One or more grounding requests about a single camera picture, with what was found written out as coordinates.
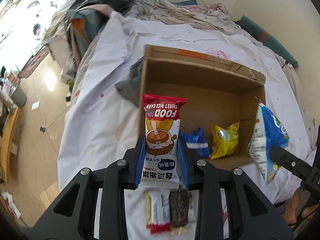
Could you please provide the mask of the dark chocolate bar packet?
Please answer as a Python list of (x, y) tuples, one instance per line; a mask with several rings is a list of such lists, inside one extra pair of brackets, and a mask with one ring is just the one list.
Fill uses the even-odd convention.
[(189, 223), (189, 203), (190, 193), (186, 189), (170, 192), (170, 221), (173, 228), (180, 228)]

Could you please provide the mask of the blue white snack bag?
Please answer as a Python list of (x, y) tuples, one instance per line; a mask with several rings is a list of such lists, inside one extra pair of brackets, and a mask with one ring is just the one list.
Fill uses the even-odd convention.
[(270, 157), (273, 146), (280, 146), (289, 152), (295, 149), (280, 120), (261, 101), (258, 101), (255, 125), (248, 144), (248, 151), (267, 184), (274, 179), (280, 169), (280, 165), (272, 161)]

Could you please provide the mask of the white red wafer bar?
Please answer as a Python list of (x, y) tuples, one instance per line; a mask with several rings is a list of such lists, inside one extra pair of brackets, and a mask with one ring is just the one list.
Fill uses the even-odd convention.
[(169, 194), (167, 189), (144, 191), (146, 227), (152, 235), (171, 231)]

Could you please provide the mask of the red white rice cake packet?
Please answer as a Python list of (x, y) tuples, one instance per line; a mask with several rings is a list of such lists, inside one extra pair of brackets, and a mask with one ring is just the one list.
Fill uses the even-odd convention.
[(153, 94), (143, 94), (142, 99), (145, 112), (145, 159), (140, 183), (150, 188), (178, 188), (180, 108), (188, 99)]

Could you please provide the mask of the dark blue snack packet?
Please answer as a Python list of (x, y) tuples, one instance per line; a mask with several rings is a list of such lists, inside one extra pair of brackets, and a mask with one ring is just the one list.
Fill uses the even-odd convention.
[(180, 133), (189, 149), (195, 150), (200, 158), (209, 158), (209, 145), (202, 127), (193, 133)]

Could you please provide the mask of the yellow snack bag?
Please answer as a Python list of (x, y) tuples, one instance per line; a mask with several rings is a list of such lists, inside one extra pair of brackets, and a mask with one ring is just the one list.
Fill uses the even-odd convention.
[(240, 123), (235, 122), (227, 128), (212, 125), (212, 153), (210, 159), (219, 159), (237, 152)]

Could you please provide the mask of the white bed sheet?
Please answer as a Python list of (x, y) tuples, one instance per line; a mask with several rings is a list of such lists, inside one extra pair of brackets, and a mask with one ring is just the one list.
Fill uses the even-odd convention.
[(315, 152), (295, 95), (271, 50), (245, 34), (142, 21), (115, 12), (101, 32), (78, 99), (66, 115), (57, 160), (61, 188), (82, 168), (105, 168), (135, 146), (139, 117), (144, 112), (122, 98), (115, 85), (128, 76), (147, 44), (209, 55), (224, 52), (227, 59), (263, 73), (267, 107), (287, 130), (297, 157), (313, 161)]

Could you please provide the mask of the grey cloth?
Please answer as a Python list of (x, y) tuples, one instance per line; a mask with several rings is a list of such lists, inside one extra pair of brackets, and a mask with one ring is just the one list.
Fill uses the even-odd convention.
[(140, 101), (140, 84), (142, 78), (144, 57), (141, 57), (135, 64), (130, 67), (129, 75), (126, 79), (115, 84), (117, 92), (125, 100), (139, 106)]

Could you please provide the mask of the brown cardboard box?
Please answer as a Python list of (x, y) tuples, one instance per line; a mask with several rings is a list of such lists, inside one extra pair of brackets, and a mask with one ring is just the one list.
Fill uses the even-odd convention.
[(248, 152), (258, 102), (266, 102), (266, 77), (233, 61), (195, 51), (146, 45), (140, 84), (141, 94), (186, 98), (180, 111), (180, 132), (203, 128), (213, 142), (212, 125), (223, 128), (239, 122), (238, 151), (211, 160), (220, 169), (231, 170), (253, 163)]

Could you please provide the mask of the teal orange cushion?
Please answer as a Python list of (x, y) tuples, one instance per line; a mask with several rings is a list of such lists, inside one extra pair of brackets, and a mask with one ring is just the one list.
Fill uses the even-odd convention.
[(289, 51), (276, 38), (251, 19), (243, 15), (240, 20), (235, 21), (235, 23), (247, 31), (257, 41), (261, 42), (264, 46), (270, 48), (274, 53), (283, 57), (294, 68), (299, 67), (298, 61), (289, 53)]

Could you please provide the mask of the wooden chair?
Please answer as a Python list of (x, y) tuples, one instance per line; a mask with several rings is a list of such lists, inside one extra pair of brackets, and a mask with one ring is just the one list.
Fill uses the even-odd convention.
[(13, 113), (8, 114), (6, 123), (4, 125), (1, 142), (1, 181), (4, 183), (7, 183), (9, 180), (10, 151), (20, 111), (20, 107), (14, 108)]

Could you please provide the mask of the grey waste bin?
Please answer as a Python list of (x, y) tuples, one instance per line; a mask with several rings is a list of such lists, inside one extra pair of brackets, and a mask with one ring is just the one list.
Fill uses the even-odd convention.
[(20, 108), (22, 108), (27, 103), (27, 95), (21, 88), (20, 84), (12, 86), (10, 97), (13, 102)]

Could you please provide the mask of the patterned floor mat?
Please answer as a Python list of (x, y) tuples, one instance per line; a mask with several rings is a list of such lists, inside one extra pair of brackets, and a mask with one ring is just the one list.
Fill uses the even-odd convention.
[(44, 58), (49, 54), (50, 50), (44, 46), (35, 56), (33, 56), (23, 67), (21, 72), (18, 74), (20, 79), (26, 79), (38, 67), (38, 65), (44, 60)]

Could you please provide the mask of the crumpled beige blanket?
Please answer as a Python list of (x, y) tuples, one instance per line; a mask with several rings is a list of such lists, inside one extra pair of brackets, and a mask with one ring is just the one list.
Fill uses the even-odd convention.
[(169, 25), (188, 24), (196, 29), (214, 29), (233, 35), (241, 29), (221, 3), (211, 5), (176, 5), (167, 0), (135, 1), (127, 17)]

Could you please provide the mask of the white washing machine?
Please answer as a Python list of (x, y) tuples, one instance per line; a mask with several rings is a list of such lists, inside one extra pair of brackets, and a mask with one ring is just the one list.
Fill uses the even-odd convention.
[(50, 26), (55, 8), (38, 0), (32, 1), (26, 10), (28, 34), (34, 40), (41, 41)]

